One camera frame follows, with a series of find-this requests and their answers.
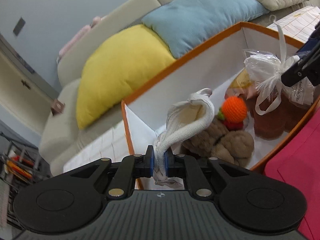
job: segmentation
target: yellow item in bag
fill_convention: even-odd
[[[247,70],[244,68],[239,75],[231,82],[224,98],[227,99],[232,96],[241,96],[243,99],[249,99],[256,95],[257,91],[250,80]]]
[[[108,38],[85,63],[76,118],[84,129],[175,59],[160,37],[136,25]]]

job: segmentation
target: white cloth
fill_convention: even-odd
[[[284,35],[306,43],[319,21],[320,8],[306,6],[277,20],[276,23],[280,24]],[[267,28],[278,31],[275,23],[270,24]]]
[[[209,100],[211,89],[202,89],[191,94],[187,101],[173,105],[167,115],[166,131],[153,143],[155,165],[153,177],[156,185],[180,187],[165,174],[164,153],[170,146],[182,142],[208,128],[214,118],[214,106]]]

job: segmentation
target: red crochet piece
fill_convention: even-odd
[[[222,123],[227,127],[229,131],[237,131],[243,129],[243,122],[232,123],[228,122],[227,120],[224,120]]]

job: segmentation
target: light blue wall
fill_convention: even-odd
[[[6,126],[1,120],[0,120],[0,132],[3,132],[4,135],[15,139],[19,142],[25,142],[27,144],[30,144],[30,142],[24,140],[21,136],[19,136],[17,133],[15,133],[14,131],[12,131],[8,126]],[[4,137],[0,136],[0,152],[4,152],[8,149],[9,146],[9,141],[7,141],[7,139],[5,139]]]
[[[0,0],[0,33],[55,90],[61,86],[56,58],[59,50],[95,16],[110,13],[127,0]],[[18,37],[13,29],[22,17]]]

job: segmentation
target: pink cloth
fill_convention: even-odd
[[[265,167],[265,175],[288,183],[305,196],[308,208],[299,231],[320,239],[320,110]]]
[[[95,18],[93,18],[91,28],[95,27],[99,22],[101,22],[101,17],[96,16]]]
[[[71,39],[71,41],[64,45],[63,48],[59,51],[59,58],[62,58],[67,53],[67,51],[71,49],[71,47],[90,30],[90,25],[86,25],[81,30],[79,30],[78,33]]]

